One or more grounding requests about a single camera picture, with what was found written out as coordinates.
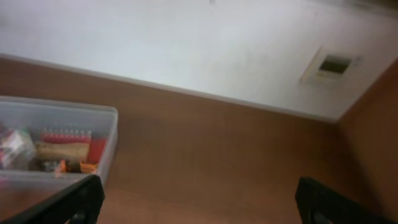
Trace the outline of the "wooden handled orange scraper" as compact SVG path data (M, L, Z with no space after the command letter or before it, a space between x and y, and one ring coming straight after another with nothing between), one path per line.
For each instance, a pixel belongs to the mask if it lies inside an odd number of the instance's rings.
M90 143L48 143L36 142L36 158L48 161L69 160L77 162L87 162L90 164L99 163L104 152L107 140L94 139Z

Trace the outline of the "clear plastic container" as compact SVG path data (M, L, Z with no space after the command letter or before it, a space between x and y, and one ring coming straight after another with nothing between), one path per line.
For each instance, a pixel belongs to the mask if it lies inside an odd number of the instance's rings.
M110 106L34 98L1 97L1 125L41 134L86 134L104 140L96 174L106 183L118 141L118 111ZM1 171L1 218L13 216L85 177L40 171Z

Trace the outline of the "orange black long-nose pliers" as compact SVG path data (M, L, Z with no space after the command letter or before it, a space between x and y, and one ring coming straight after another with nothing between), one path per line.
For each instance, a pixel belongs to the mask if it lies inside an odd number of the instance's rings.
M97 170L97 164L76 161L40 161L40 170L45 172L54 172L56 174L94 174Z

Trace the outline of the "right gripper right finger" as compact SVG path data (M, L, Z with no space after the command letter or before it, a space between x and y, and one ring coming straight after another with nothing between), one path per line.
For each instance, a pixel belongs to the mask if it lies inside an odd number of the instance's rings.
M302 224L397 224L310 177L299 179L295 201Z

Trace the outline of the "socket bit rail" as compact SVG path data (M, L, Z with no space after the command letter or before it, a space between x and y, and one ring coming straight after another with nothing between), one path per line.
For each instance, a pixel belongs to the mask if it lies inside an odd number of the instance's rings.
M90 143L91 131L83 129L45 128L39 137L42 142L52 144Z

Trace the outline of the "screwdriver bit set case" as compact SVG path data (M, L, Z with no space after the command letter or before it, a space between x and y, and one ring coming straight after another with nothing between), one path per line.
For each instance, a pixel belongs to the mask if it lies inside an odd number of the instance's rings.
M1 169L29 170L36 150L26 129L6 129L1 132Z

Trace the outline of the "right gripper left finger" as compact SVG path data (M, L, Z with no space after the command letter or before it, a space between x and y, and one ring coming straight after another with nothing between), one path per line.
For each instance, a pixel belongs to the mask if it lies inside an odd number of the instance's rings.
M96 224L104 200L100 177L89 175L1 224Z

